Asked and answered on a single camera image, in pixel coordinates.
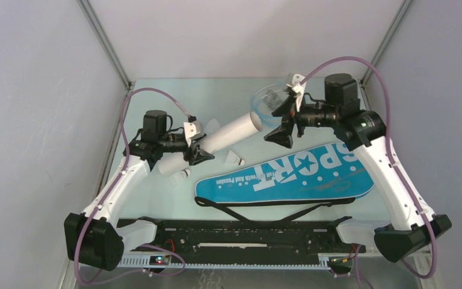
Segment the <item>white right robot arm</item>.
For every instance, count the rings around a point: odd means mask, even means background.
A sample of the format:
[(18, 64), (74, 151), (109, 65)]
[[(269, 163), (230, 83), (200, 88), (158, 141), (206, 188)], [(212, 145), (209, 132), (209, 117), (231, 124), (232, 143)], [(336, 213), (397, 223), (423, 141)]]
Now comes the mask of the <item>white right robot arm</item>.
[(325, 77), (324, 89), (322, 100), (307, 103), (305, 77), (290, 74), (285, 82), (287, 97), (273, 111), (281, 123), (265, 140), (291, 148), (293, 136), (301, 137), (307, 127), (331, 128), (370, 175), (390, 216), (386, 225), (340, 221), (325, 236), (328, 248), (340, 252), (350, 243), (374, 246), (396, 263), (433, 245), (452, 223), (447, 215), (436, 214), (416, 190), (379, 114), (361, 108), (357, 81), (347, 73), (336, 73)]

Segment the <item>white shuttlecock tube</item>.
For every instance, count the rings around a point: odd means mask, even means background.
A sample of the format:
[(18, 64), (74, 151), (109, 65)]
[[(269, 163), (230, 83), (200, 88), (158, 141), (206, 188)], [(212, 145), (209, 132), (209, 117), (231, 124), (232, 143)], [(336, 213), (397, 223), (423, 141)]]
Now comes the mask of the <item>white shuttlecock tube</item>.
[[(212, 134), (209, 134), (200, 140), (196, 141), (195, 145), (199, 145), (199, 149), (213, 155), (214, 153), (227, 148), (235, 143), (245, 140), (252, 135), (263, 130), (263, 124), (260, 117), (253, 111), (235, 119), (227, 125), (218, 128)], [(162, 175), (172, 175), (178, 171), (196, 166), (203, 161), (194, 161), (192, 164), (185, 160), (183, 153), (176, 152), (163, 157), (157, 162), (157, 167)]]

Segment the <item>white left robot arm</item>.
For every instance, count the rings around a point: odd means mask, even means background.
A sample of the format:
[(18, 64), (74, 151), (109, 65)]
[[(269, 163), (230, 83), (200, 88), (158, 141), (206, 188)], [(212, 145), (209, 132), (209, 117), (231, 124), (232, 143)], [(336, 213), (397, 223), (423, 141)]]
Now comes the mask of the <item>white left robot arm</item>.
[(139, 218), (119, 227), (121, 211), (135, 187), (144, 180), (164, 154), (180, 152), (189, 164), (213, 159), (196, 143), (205, 133), (194, 116), (179, 128), (169, 128), (172, 117), (162, 110), (149, 110), (143, 126), (126, 144), (118, 169), (97, 197), (80, 214), (64, 221), (69, 260), (106, 271), (114, 270), (124, 253), (143, 244), (150, 250), (165, 246), (166, 234), (155, 222)]

